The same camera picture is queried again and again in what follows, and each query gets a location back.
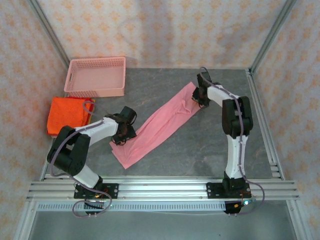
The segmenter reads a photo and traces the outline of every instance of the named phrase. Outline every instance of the pink towel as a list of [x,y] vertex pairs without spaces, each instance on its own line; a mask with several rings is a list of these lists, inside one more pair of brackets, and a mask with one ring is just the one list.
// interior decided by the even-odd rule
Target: pink towel
[[195,89],[192,82],[186,85],[152,114],[136,131],[137,136],[128,140],[125,145],[117,146],[110,142],[112,153],[125,169],[162,144],[200,109],[198,103],[191,98]]

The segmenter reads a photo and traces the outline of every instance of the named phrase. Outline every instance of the orange cloth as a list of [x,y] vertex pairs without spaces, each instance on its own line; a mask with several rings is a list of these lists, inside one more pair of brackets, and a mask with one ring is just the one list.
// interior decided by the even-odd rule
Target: orange cloth
[[[85,101],[92,100],[91,98],[54,97],[46,125],[48,134],[56,136],[66,125],[72,128],[87,125],[90,122],[91,114],[83,108]],[[92,112],[94,105],[86,103],[85,107]]]

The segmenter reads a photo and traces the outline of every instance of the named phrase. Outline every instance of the patterned wallpaper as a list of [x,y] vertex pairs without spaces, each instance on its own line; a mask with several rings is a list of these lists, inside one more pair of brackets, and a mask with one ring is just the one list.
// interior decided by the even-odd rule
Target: patterned wallpaper
[[48,150],[51,98],[64,68],[26,0],[0,1],[0,239],[12,239]]
[[39,0],[70,58],[248,68],[285,0]]
[[298,0],[254,76],[285,176],[320,233],[320,4]]

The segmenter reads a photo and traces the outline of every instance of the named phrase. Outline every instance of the gray floor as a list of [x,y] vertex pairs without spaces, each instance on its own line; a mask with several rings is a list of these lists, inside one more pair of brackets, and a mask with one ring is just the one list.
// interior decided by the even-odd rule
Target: gray floor
[[[119,113],[124,106],[137,112],[133,127],[137,130],[158,108],[168,102],[186,84],[197,85],[198,69],[126,70],[125,95],[97,98],[109,113]],[[244,70],[209,70],[213,82],[251,100],[253,129],[245,149],[245,171],[249,178],[270,178],[269,161]],[[105,115],[97,106],[95,113]],[[222,178],[227,165],[228,142],[223,133],[222,109],[211,102],[201,109],[169,139],[125,170],[111,152],[105,138],[89,149],[88,166],[102,176],[194,176]]]
[[237,217],[208,212],[106,212],[96,219],[79,219],[71,212],[37,212],[29,239],[294,240],[296,236],[286,201],[266,201],[257,211]]

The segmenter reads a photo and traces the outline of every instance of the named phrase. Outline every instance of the pink basket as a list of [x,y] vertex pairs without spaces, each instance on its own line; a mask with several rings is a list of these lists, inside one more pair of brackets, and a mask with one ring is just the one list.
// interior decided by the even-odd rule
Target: pink basket
[[79,98],[125,95],[126,58],[104,57],[71,60],[64,91]]

